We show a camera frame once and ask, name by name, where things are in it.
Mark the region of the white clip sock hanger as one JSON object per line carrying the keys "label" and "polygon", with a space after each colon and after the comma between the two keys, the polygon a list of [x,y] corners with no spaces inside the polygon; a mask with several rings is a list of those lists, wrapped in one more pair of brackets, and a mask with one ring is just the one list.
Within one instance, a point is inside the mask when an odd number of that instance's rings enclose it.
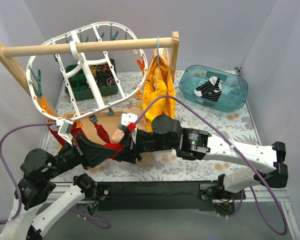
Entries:
{"label": "white clip sock hanger", "polygon": [[[109,41],[104,41],[98,32],[99,27],[106,26],[110,28],[118,28],[124,31],[125,39],[117,40],[117,34],[111,34]],[[133,50],[139,51],[143,61],[147,63],[143,45],[145,41],[138,39],[136,35],[126,26],[110,21],[96,22],[78,29],[69,31],[63,35],[51,38],[41,45],[27,46],[26,56],[29,61],[26,67],[26,82],[29,87],[31,99],[35,107],[47,118],[57,120],[61,118],[59,115],[53,115],[52,110],[48,108],[48,103],[42,95],[41,75],[35,75],[32,70],[33,61],[37,56],[54,55],[59,66],[60,72],[63,75],[65,86],[70,95],[70,101],[74,107],[75,114],[71,118],[72,121],[79,121],[83,118],[112,108],[122,102],[128,101],[141,90],[145,84],[148,69],[142,69],[143,77],[136,89],[131,93],[125,93],[121,86],[121,81],[118,79],[114,71],[114,66],[111,64],[108,56],[109,51]],[[104,103],[101,92],[97,86],[97,82],[90,70],[91,65],[108,64],[110,71],[114,77],[115,84],[121,94],[121,99]],[[74,92],[71,88],[69,79],[83,71],[87,83],[92,91],[97,107],[85,114],[81,114],[77,105]]]}

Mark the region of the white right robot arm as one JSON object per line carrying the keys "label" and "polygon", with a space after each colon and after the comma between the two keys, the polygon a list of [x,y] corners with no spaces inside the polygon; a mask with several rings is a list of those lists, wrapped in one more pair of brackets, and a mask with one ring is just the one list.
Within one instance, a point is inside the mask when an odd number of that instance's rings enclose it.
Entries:
{"label": "white right robot arm", "polygon": [[118,128],[124,132],[112,159],[135,164],[144,153],[175,150],[176,156],[188,161],[215,160],[242,165],[245,168],[231,174],[221,174],[202,193],[211,199],[227,199],[242,189],[256,185],[282,189],[288,183],[285,164],[286,145],[276,141],[272,145],[257,146],[240,142],[226,142],[207,131],[185,128],[179,120],[162,114],[151,123],[151,132],[137,127],[134,114],[121,115]]}

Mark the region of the black white striped sock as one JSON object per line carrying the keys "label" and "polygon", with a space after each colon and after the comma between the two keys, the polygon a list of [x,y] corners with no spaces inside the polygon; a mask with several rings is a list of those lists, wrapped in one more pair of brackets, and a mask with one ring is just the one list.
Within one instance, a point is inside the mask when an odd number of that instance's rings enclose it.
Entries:
{"label": "black white striped sock", "polygon": [[222,91],[218,91],[218,92],[209,92],[207,94],[203,94],[201,96],[201,98],[207,100],[207,101],[212,101],[212,102],[217,102],[219,100],[219,97],[221,96]]}

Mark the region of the teal transparent plastic bin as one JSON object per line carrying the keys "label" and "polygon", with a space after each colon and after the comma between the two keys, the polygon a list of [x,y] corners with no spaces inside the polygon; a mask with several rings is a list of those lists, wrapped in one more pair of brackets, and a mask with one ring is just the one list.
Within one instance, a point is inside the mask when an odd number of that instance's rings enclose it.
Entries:
{"label": "teal transparent plastic bin", "polygon": [[231,112],[245,105],[249,86],[239,75],[203,65],[191,65],[184,71],[179,89],[191,102]]}

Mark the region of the wooden clothes rack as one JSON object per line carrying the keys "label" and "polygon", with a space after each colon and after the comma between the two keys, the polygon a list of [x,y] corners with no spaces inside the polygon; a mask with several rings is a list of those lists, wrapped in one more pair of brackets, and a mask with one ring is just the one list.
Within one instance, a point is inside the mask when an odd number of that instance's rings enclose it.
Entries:
{"label": "wooden clothes rack", "polygon": [[[175,95],[179,33],[171,37],[104,41],[98,26],[88,25],[53,37],[41,45],[8,47],[0,43],[0,62],[30,96],[49,122],[48,129],[60,146],[75,141],[83,132],[82,120],[142,96],[143,106],[160,95]],[[123,89],[109,57],[110,51],[134,50],[141,81]],[[34,71],[37,57],[52,55],[60,68],[73,106],[72,115],[58,114],[42,93],[42,75]]]}

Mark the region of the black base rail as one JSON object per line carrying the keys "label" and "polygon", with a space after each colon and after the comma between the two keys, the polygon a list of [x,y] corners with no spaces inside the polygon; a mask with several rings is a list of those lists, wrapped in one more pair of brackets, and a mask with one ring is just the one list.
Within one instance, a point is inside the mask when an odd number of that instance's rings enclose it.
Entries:
{"label": "black base rail", "polygon": [[77,204],[79,211],[185,210],[213,211],[214,201],[226,204],[233,213],[234,202],[245,193],[217,187],[217,181],[118,181],[100,182],[95,197]]}

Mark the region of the yellow garment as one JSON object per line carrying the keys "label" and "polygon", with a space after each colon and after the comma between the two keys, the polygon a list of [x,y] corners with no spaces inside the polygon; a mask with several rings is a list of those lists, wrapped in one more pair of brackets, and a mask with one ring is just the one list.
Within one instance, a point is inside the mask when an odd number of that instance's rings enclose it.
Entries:
{"label": "yellow garment", "polygon": [[157,75],[157,55],[155,55],[150,63],[149,70],[145,79],[143,89],[142,108],[145,110],[153,101],[155,103],[145,113],[145,123],[147,130],[152,131],[152,121],[159,115],[165,114],[170,118],[175,117],[176,101],[165,97],[167,95],[175,97],[176,91],[170,67],[167,61],[160,56],[160,68],[158,77],[158,88],[155,90],[155,82]]}

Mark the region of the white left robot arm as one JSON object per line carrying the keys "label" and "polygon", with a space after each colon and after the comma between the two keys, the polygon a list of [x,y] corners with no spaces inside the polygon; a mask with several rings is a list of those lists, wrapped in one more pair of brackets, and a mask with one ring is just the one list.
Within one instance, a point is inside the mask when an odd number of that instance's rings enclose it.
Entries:
{"label": "white left robot arm", "polygon": [[115,149],[79,135],[74,144],[66,143],[57,155],[35,148],[25,157],[20,169],[23,178],[16,185],[13,207],[0,233],[0,240],[41,240],[54,223],[82,200],[92,201],[93,211],[102,196],[98,184],[88,174],[73,178],[73,183],[42,213],[40,208],[56,188],[51,180],[81,165],[96,167],[116,154]]}

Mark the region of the red christmas sock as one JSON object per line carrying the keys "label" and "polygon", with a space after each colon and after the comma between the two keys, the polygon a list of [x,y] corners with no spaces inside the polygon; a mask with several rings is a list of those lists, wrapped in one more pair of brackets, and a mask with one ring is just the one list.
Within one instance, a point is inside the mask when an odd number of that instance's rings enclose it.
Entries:
{"label": "red christmas sock", "polygon": [[110,136],[108,132],[104,129],[104,127],[98,122],[97,117],[95,115],[91,115],[88,117],[88,119],[94,125],[96,133],[100,137],[100,139],[103,140],[106,144],[110,144]]}
{"label": "red christmas sock", "polygon": [[106,143],[104,147],[115,151],[115,153],[109,157],[109,159],[112,160],[115,160],[117,155],[124,149],[124,145],[120,143]]}
{"label": "red christmas sock", "polygon": [[[77,122],[74,122],[71,130],[70,130],[70,134],[71,136],[75,139],[78,135],[85,135],[82,126],[83,124],[79,121],[79,123],[77,124]],[[57,142],[63,147],[67,141],[65,139],[63,139],[59,134],[59,127],[56,124],[53,125],[49,125],[48,129],[50,131],[50,133],[53,135],[53,137],[57,140]]]}

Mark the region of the white orange patterned cloth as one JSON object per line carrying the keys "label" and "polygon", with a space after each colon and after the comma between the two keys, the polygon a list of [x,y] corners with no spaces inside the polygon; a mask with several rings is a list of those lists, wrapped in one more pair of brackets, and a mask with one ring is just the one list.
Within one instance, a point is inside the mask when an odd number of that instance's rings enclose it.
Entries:
{"label": "white orange patterned cloth", "polygon": [[152,132],[153,120],[164,114],[175,118],[176,101],[167,96],[176,96],[175,79],[177,74],[170,66],[170,53],[167,48],[159,48],[152,53],[152,59],[142,89],[141,108],[125,109],[120,117],[118,130],[132,132],[135,140],[137,131]]}

